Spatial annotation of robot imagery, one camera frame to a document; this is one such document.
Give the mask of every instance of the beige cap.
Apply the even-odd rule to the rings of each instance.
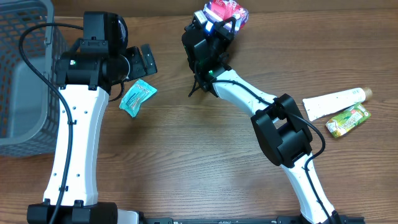
[[[372,90],[371,90],[369,87],[365,87],[365,88],[362,88],[362,89],[363,89],[363,91],[365,92],[365,96],[366,96],[365,101],[370,100],[370,99],[373,97],[373,92],[372,92]]]

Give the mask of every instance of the wood grain tabletop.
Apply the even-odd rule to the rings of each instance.
[[[288,178],[261,152],[249,117],[210,93],[191,98],[193,73],[181,43],[190,16],[126,18],[129,45],[148,43],[158,89],[137,118],[106,109],[99,140],[99,200],[147,217],[269,218],[298,215]],[[82,25],[82,20],[62,22]],[[60,28],[71,44],[80,30]],[[372,117],[345,137],[326,138],[315,167],[340,214],[398,223],[398,10],[251,14],[229,49],[230,65],[258,89],[302,99],[368,86]],[[120,88],[115,86],[112,95]],[[316,135],[314,152],[321,144]],[[53,154],[0,157],[0,223],[26,223],[40,203]]]

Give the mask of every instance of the white tube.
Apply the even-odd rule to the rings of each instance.
[[[354,88],[338,93],[331,93],[309,99],[303,99],[305,110],[310,121],[325,115],[336,113],[356,103],[368,100],[372,95],[369,88]]]

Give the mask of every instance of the gray basket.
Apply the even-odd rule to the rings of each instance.
[[[18,51],[19,37],[28,27],[53,19],[50,0],[0,2],[0,155],[31,156],[55,150],[58,98]],[[58,28],[33,31],[24,43],[32,64],[55,83],[55,61],[68,48]]]

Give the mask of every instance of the wall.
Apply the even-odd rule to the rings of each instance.
[[[204,0],[53,0],[56,16],[82,17],[84,11],[132,16],[192,15]],[[398,8],[398,0],[238,0],[250,12]]]

